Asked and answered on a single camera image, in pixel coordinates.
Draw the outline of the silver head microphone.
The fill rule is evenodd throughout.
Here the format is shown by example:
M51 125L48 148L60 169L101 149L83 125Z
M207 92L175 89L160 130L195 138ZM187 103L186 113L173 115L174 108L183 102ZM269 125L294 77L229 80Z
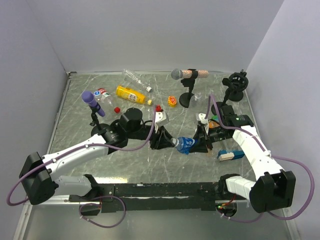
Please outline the silver head microphone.
M180 70L174 69L170 73L171 78L174 80L179 79L197 79L197 78L207 78L209 76L209 72L207 70Z

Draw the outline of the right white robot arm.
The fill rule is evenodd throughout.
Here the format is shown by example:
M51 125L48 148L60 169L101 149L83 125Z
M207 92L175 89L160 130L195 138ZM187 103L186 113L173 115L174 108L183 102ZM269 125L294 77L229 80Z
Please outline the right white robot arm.
M193 137L195 144L190 152L206 153L213 143L232 138L244 152L255 180L248 180L236 173L225 174L215 185L214 193L222 199L230 199L233 195L245 198L257 213L290 207L296 185L293 172L285 171L276 162L248 115L235 114L230 105L218 110L220 116L214 128L209 127L209 118L199 109L193 107L187 111L196 125Z

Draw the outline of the blue white loose cap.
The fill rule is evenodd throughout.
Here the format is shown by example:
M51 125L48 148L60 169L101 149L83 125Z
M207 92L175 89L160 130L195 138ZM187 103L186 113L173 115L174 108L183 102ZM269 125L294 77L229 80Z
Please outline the blue white loose cap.
M96 90L96 91L94 92L94 97L95 97L96 99L100 99L100 98L102 97L101 92L100 92L99 90Z

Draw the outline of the red label clear bottle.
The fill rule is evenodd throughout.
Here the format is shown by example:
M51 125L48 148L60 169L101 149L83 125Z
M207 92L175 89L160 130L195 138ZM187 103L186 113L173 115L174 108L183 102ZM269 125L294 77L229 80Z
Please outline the red label clear bottle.
M109 92L106 91L105 88L99 88L96 91L100 91L101 98L96 100L99 102L101 108L105 112L105 116L108 118L117 117L120 115L119 113L115 113L114 109L116 107L120 108L119 105L116 103L115 99L111 96Z

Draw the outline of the blue label clear bottle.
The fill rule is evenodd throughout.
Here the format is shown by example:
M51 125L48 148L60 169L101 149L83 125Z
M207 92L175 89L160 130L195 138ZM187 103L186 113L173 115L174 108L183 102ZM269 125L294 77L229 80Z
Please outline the blue label clear bottle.
M176 150L182 154L188 155L190 149L197 143L197 140L189 137L178 137L171 139Z

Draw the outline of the clear bottle green-print white cap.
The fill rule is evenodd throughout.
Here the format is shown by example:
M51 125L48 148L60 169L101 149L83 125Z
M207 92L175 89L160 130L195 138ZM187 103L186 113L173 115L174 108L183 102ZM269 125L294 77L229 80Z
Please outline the clear bottle green-print white cap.
M195 100L196 102L201 101L201 100L202 100L202 93L201 93L201 92L195 93L195 94L194 94L194 100Z

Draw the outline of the purple microphone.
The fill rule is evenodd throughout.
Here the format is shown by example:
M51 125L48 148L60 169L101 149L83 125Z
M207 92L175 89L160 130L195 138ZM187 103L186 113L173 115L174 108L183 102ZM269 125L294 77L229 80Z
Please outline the purple microphone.
M94 109L101 117L104 117L106 114L101 108L100 104L96 101L95 96L90 91L84 91L81 94L82 101L89 105L90 108Z

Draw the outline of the yellow lemon drink bottle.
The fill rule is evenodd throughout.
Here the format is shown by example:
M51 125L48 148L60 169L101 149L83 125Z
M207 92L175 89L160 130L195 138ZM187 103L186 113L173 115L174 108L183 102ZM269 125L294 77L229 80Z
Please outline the yellow lemon drink bottle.
M149 105L149 106L153 104L153 101L147 96L145 96L144 94L136 90L133 90L132 88L124 87L122 85L119 85L116 88L115 94L118 97L121 97L123 99L129 100L131 102L135 102L138 104Z

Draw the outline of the yellow orange toy block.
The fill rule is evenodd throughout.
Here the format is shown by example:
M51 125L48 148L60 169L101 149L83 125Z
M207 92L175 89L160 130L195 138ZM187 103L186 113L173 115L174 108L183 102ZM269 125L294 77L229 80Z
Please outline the yellow orange toy block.
M171 108L175 108L177 106L177 100L173 95L168 97L167 103Z

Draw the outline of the black clamp stand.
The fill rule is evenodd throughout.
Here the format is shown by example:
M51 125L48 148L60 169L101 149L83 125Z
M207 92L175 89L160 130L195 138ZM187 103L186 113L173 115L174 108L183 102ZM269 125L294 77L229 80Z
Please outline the black clamp stand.
M231 83L233 87L228 100L232 102L241 101L244 97L243 91L249 85L247 73L242 69L240 72L234 72L228 78L223 78L223 80L227 81L227 83Z
M228 82L225 81L225 80L222 81L222 84L223 84L224 86L227 86L227 89L226 89L226 91L225 91L225 95L224 95L223 101L218 101L218 102L216 102L216 105L217 105L217 108L218 108L218 109L219 109L220 107L226 105L226 102L229 100L231 91L234 89L234 88L232 87L232 84L231 84L231 83L228 83Z

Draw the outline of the colourful toy brick stack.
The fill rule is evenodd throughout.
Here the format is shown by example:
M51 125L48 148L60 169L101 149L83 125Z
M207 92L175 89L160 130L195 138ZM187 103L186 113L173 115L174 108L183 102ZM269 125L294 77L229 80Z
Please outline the colourful toy brick stack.
M211 117L211 119L214 120L214 121L219 121L219 118L218 118L217 115L213 115L213 116Z

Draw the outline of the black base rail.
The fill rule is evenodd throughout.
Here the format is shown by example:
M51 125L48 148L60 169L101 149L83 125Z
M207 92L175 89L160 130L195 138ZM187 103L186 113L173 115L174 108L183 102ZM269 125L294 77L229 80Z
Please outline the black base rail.
M219 202L244 199L227 192L220 182L97 183L91 175L89 180L93 182L92 190L84 196L71 194L68 201L97 203L102 213L122 211L123 204L127 211L215 211Z

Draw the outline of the orange bottle red cap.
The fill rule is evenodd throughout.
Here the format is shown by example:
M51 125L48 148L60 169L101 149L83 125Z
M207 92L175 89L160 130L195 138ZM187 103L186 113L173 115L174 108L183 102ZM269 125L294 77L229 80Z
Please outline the orange bottle red cap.
M214 129L214 128L220 127L220 124L219 124L219 122L210 119L210 120L208 121L208 126L209 126L210 129Z

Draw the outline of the black clamp stand front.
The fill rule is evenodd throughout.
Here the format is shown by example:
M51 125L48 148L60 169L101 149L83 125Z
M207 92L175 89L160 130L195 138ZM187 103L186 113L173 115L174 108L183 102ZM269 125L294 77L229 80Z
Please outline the black clamp stand front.
M220 107L226 105L226 102L229 100L231 91L234 89L234 88L232 87L232 84L231 84L231 83L228 83L228 82L225 81L225 80L222 81L222 84L223 84L224 86L227 86L227 89L226 89L226 91L225 91L225 95L224 95L223 101L218 101L218 102L216 102L216 105L217 105L217 108L218 108L218 109L219 109Z

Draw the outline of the black microphone stand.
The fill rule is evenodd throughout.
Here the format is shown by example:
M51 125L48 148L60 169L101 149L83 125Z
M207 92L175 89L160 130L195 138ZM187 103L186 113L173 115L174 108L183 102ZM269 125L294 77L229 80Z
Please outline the black microphone stand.
M190 106L191 97L194 96L192 91L194 89L195 81L196 79L192 79L192 78L180 80L182 85L188 88L188 92L181 94L179 97L179 103L184 108L188 108Z

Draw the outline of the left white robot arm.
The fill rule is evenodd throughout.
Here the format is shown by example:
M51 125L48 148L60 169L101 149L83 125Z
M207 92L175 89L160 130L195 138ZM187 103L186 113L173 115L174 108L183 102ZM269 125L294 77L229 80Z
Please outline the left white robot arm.
M143 121L142 118L142 112L131 107L111 124L96 124L92 136L81 143L43 156L38 152L31 153L19 174L27 201L39 205L61 195L76 195L93 201L99 195L99 185L94 177L89 174L66 176L68 171L115 151L130 152L126 147L130 139L141 140L152 149L173 146L171 136L166 135L164 128L169 123L164 110L155 111L152 120Z

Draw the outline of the small red bottle cap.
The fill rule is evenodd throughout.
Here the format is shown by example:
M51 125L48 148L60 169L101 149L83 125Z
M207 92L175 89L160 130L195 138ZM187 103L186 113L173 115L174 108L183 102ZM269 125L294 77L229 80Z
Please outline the small red bottle cap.
M115 109L114 109L114 112L115 113L119 113L121 111L121 109L119 108L119 107L116 107Z

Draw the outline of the black clamp stand rear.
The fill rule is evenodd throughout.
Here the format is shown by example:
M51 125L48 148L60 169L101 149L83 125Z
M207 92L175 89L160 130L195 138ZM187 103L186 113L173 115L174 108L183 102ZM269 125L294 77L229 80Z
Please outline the black clamp stand rear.
M247 73L242 69L240 72L234 72L228 78L223 78L223 80L227 81L227 83L231 83L233 87L228 100L232 102L241 101L244 97L243 91L249 85Z

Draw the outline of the blue beige toy brick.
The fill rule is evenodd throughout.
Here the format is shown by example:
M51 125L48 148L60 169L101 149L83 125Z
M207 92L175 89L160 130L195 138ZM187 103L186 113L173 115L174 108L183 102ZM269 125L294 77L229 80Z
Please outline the blue beige toy brick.
M228 160L237 160L241 159L245 156L245 153L242 150L220 150L217 155L217 159L222 161L228 161Z

